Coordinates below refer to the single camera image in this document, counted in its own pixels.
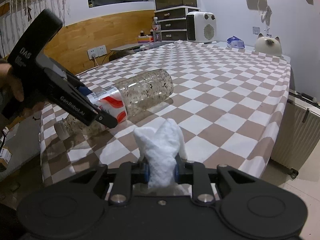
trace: radiator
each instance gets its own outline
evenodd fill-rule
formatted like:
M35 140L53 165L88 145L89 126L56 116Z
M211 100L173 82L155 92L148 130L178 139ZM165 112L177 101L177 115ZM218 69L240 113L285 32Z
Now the radiator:
M299 170L320 139L320 109L289 95L271 159Z

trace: cat figurine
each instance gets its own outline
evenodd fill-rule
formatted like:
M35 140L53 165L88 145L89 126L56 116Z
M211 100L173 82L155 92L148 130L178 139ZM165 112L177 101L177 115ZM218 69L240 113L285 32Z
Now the cat figurine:
M279 37L275 39L272 37L265 37L262 33L259 34L256 44L254 46L255 51L281 57L282 47Z

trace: wooden wall panel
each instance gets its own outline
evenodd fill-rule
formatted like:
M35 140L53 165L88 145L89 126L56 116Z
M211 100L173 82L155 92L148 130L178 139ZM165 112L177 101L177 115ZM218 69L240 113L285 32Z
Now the wooden wall panel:
M63 27L45 47L52 57L74 74L94 67L87 50L101 45L110 49L137 42L140 31L150 33L153 10L106 15ZM97 58L100 65L105 56Z

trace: red and white label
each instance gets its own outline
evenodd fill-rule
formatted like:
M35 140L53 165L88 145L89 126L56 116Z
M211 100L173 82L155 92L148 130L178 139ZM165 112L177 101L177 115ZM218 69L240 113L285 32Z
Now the red and white label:
M153 25L152 29L153 29L154 32L160 31L161 30L161 25Z
M109 86L99 92L93 92L87 95L87 98L91 103L115 117L118 123L127 120L127 111L121 93L116 87Z

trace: water bottle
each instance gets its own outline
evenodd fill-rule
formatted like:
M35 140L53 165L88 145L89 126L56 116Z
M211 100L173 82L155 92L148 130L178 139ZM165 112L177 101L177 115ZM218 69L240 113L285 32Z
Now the water bottle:
M153 41L154 42L162 41L161 25L158 22L158 17L153 18L152 29L153 29Z
M148 71L87 96L91 103L108 111L118 123L165 101L173 93L171 76L163 69ZM60 140L84 134L97 135L107 129L97 121L86 126L71 114L54 124Z

